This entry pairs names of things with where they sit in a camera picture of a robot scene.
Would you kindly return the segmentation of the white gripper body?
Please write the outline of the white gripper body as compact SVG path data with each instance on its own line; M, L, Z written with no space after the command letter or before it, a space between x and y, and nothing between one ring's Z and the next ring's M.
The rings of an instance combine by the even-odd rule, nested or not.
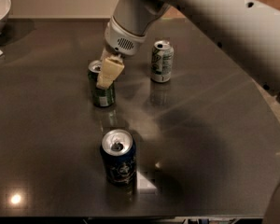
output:
M105 28L105 42L114 53L124 56L134 56L144 43L146 37L133 35L122 28L114 18L111 18Z

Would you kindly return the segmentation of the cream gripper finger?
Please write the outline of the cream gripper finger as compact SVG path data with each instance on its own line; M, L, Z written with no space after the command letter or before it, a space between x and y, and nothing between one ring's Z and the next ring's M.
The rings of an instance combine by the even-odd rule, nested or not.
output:
M103 61L105 58L108 58L112 55L107 49L103 49L100 60Z
M122 73L124 63L120 56L111 55L103 60L96 87L107 90Z

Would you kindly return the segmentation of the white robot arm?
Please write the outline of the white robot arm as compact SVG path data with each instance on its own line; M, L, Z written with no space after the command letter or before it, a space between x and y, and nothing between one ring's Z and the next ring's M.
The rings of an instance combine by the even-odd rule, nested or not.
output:
M118 0L105 28L97 86L107 89L145 42L147 30L175 7L280 104L280 11L258 0Z

